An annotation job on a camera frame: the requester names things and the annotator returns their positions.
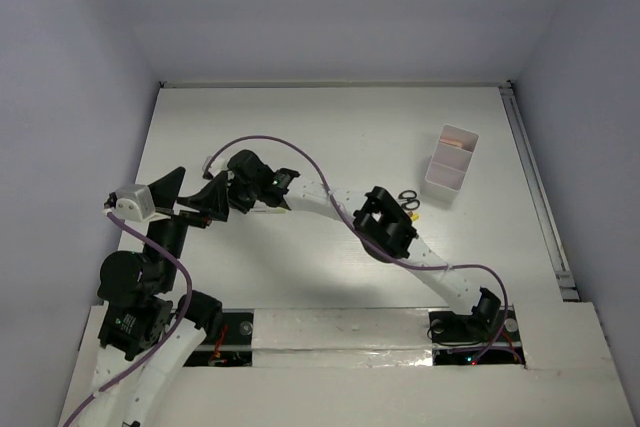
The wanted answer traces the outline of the pink eraser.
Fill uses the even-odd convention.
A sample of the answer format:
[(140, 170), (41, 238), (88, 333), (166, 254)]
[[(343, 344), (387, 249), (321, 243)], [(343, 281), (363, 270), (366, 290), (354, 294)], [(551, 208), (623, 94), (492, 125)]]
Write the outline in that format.
[(467, 144), (463, 140), (460, 140), (457, 138), (441, 137), (439, 139), (439, 142), (443, 145), (448, 145), (450, 147), (470, 151), (470, 148), (467, 146)]

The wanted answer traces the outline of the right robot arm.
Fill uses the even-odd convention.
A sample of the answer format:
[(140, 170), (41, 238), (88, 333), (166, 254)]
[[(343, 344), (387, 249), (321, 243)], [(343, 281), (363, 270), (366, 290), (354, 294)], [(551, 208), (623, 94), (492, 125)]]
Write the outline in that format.
[(332, 188), (315, 166), (317, 182), (291, 169), (273, 170), (257, 154), (242, 150), (226, 163), (231, 174), (230, 204), (246, 212), (257, 202), (273, 208), (305, 212), (342, 222), (376, 260), (402, 267), (436, 293), (454, 318), (443, 328), (447, 340), (488, 342), (500, 326), (502, 299), (470, 282), (445, 263), (420, 237), (409, 214), (383, 187), (367, 192)]

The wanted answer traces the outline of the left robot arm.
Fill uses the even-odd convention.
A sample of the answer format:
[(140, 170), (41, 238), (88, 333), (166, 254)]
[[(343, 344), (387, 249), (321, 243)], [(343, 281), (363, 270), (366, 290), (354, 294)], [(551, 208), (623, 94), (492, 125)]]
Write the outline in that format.
[(102, 263), (97, 295), (107, 305), (98, 333), (93, 392), (79, 426), (149, 426), (169, 384), (197, 347), (227, 335), (221, 301), (198, 292), (180, 261), (190, 228), (227, 220), (228, 175), (180, 196), (178, 167), (149, 185), (109, 194), (104, 212), (140, 240), (141, 251), (119, 250)]

